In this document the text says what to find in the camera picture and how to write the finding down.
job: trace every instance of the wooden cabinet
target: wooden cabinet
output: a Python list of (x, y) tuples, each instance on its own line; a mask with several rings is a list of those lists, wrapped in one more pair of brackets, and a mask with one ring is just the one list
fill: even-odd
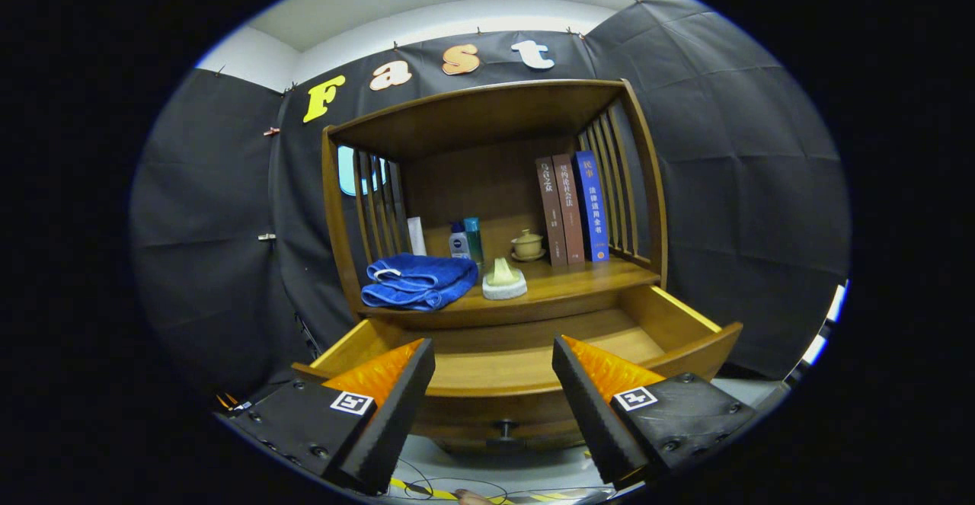
[[(614, 104), (622, 105), (620, 123)], [(623, 128), (640, 159), (631, 175)], [(352, 148), (355, 220), (341, 207), (338, 148)], [(607, 212), (609, 261), (552, 267), (547, 258), (516, 263), (529, 292), (491, 301), (475, 286), (434, 312), (366, 307), (352, 255), (358, 232), (366, 262), (410, 251), (405, 217), (424, 224), (427, 253), (446, 256), (449, 222), (481, 220), (484, 269), (510, 253), (522, 229), (541, 231), (534, 159), (592, 150)], [(533, 81), (481, 86), (394, 106), (326, 128), (321, 174), (331, 249), (342, 289), (361, 322), (310, 366), (327, 379), (396, 346), (431, 337), (436, 371), (414, 433), (445, 449), (491, 449), (502, 420), (533, 449), (581, 442), (558, 378), (551, 345), (570, 335), (673, 376), (708, 379), (727, 359), (741, 324), (719, 328), (666, 289), (666, 213), (651, 135), (627, 81)], [(388, 176), (376, 190), (363, 176)], [(634, 182), (644, 190), (635, 195)], [(636, 197), (647, 202), (637, 203)], [(638, 240), (637, 210), (648, 214), (649, 244)]]

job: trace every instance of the yellow tape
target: yellow tape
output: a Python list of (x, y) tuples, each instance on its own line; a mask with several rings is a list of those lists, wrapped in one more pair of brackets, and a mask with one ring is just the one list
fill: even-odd
[[(399, 487), (404, 491), (410, 490), (410, 488), (407, 487), (407, 483), (405, 483), (404, 481), (397, 480), (397, 478), (390, 478), (389, 484), (394, 485), (394, 487)], [(422, 494), (428, 494), (427, 490), (428, 488), (424, 488), (421, 491)], [(433, 495), (432, 499), (449, 499), (450, 501), (457, 501), (457, 496), (451, 494), (448, 491), (433, 490), (432, 495)], [(546, 503), (550, 501), (562, 501), (564, 499), (578, 500), (580, 498), (580, 496), (578, 495), (565, 495), (565, 494), (529, 494), (526, 495), (526, 497), (534, 501), (537, 501), (539, 503)], [(488, 498), (487, 500), (494, 503), (495, 505), (516, 505), (514, 501), (505, 498), (503, 495), (491, 497)]]

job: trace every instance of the white tube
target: white tube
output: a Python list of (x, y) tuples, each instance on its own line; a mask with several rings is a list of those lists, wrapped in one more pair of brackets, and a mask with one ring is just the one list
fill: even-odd
[(407, 225), (410, 227), (410, 245), (414, 249), (414, 255), (426, 255), (424, 227), (420, 226), (420, 218), (407, 218)]

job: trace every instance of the brown book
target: brown book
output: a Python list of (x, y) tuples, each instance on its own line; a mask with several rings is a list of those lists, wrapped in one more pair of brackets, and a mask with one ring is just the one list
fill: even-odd
[(569, 155), (552, 155), (558, 185), (558, 204), (561, 206), (561, 227), (565, 233), (565, 259), (568, 264), (584, 263), (586, 248), (582, 242), (583, 221), (579, 218), (579, 200), (576, 195), (575, 174)]
[(535, 160), (539, 171), (539, 189), (542, 192), (542, 207), (545, 209), (545, 230), (548, 233), (549, 257), (551, 265), (565, 265), (565, 234), (561, 228), (561, 204), (558, 202), (558, 180), (551, 166), (551, 157)]

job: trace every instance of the white wall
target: white wall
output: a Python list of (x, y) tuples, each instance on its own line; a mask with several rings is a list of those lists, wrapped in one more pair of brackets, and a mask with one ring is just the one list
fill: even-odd
[(490, 30), (565, 30), (588, 33), (616, 10), (556, 0), (470, 0), (425, 6), (366, 23), (305, 51), (293, 68), (297, 84), (383, 50), (452, 34)]
[(196, 64), (198, 69), (220, 71), (223, 75), (283, 91), (292, 85), (299, 51), (270, 34), (243, 26), (213, 47)]

